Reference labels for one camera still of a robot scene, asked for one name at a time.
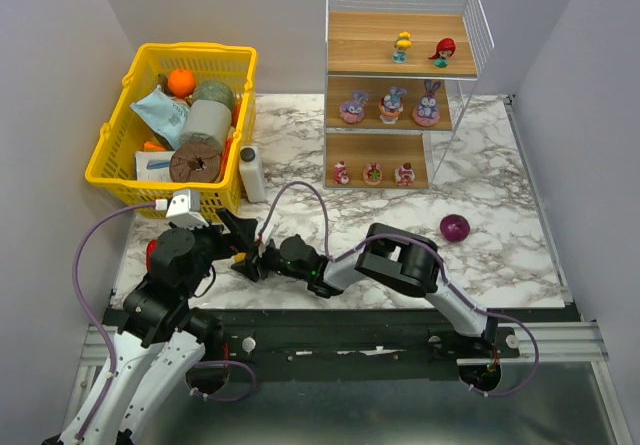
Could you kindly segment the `small yellow blue toy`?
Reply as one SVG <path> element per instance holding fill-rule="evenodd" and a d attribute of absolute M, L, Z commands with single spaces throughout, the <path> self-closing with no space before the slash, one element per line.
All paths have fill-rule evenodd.
<path fill-rule="evenodd" d="M 408 31 L 400 32 L 394 42 L 393 62 L 399 64 L 405 63 L 407 60 L 407 51 L 411 46 L 411 33 Z"/>

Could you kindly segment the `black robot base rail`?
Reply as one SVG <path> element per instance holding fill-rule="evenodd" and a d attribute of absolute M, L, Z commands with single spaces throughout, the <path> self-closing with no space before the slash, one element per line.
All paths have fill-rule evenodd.
<path fill-rule="evenodd" d="M 218 390 L 224 380 L 264 382 L 347 382 L 461 379 L 494 387 L 498 370 L 527 358 L 524 348 L 506 343 L 513 323 L 490 320 L 484 340 L 461 338 L 435 310 L 204 310 L 195 316 L 205 360 L 230 359 L 235 366 L 191 369 L 188 384 Z"/>

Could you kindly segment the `purple bunny pink donut toy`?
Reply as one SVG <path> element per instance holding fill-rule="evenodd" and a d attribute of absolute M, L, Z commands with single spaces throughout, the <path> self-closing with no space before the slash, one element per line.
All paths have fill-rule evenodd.
<path fill-rule="evenodd" d="M 440 110 L 436 92 L 442 85 L 441 81 L 424 80 L 425 93 L 412 111 L 412 119 L 422 127 L 432 127 L 440 120 Z"/>

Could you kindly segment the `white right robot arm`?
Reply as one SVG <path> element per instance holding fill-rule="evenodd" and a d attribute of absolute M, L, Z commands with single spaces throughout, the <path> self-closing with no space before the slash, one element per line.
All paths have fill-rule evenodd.
<path fill-rule="evenodd" d="M 453 327 L 452 338 L 431 338 L 445 357 L 488 357 L 493 353 L 495 322 L 450 279 L 438 246 L 431 240 L 375 223 L 355 248 L 334 260 L 295 235 L 277 246 L 259 240 L 232 269 L 258 282 L 276 273 L 301 280 L 322 298 L 342 294 L 366 278 L 410 298 L 428 301 Z"/>

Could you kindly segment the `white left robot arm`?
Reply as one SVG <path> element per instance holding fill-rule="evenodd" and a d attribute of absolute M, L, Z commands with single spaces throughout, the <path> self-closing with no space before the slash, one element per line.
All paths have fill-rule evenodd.
<path fill-rule="evenodd" d="M 229 376 L 244 370 L 254 389 L 252 368 L 227 355 L 222 324 L 189 301 L 214 262 L 250 251 L 258 222 L 217 212 L 221 224 L 197 212 L 172 215 L 157 240 L 141 283 L 126 297 L 116 331 L 100 327 L 108 355 L 75 417 L 50 444 L 133 444 L 152 415 L 192 369 Z"/>

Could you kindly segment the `pink strawberry cake toy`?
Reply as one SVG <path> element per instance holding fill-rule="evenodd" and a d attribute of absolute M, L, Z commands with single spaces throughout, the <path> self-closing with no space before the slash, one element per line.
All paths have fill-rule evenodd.
<path fill-rule="evenodd" d="M 414 184 L 415 172 L 409 162 L 395 169 L 394 180 L 398 187 L 411 187 Z"/>

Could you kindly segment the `red hair mermaid toy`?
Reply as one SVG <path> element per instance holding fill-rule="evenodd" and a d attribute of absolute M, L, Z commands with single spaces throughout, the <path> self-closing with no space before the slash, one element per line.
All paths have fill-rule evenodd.
<path fill-rule="evenodd" d="M 435 52 L 429 60 L 437 68 L 446 68 L 449 65 L 450 58 L 455 54 L 456 48 L 456 42 L 453 38 L 443 38 L 437 43 Z"/>

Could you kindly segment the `pink bear green flower toy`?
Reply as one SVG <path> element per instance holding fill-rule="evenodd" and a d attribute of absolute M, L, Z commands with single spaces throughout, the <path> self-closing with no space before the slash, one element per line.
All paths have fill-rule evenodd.
<path fill-rule="evenodd" d="M 381 166 L 377 162 L 368 163 L 363 171 L 363 181 L 368 186 L 377 186 L 382 182 Z"/>

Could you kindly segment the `purple owl pink cup toy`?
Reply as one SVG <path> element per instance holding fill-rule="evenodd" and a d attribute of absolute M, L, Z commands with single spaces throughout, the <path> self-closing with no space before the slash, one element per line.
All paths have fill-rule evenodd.
<path fill-rule="evenodd" d="M 354 91 L 352 98 L 339 107 L 340 118 L 347 124 L 356 124 L 364 119 L 365 106 L 369 94 L 362 91 Z"/>

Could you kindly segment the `purple bunny cupcake toy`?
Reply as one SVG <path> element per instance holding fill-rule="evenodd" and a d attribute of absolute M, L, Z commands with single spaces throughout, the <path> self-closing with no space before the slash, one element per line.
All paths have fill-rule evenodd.
<path fill-rule="evenodd" d="M 395 124 L 402 113 L 403 95 L 407 90 L 401 87 L 392 86 L 389 92 L 384 95 L 379 102 L 380 120 L 384 124 Z"/>

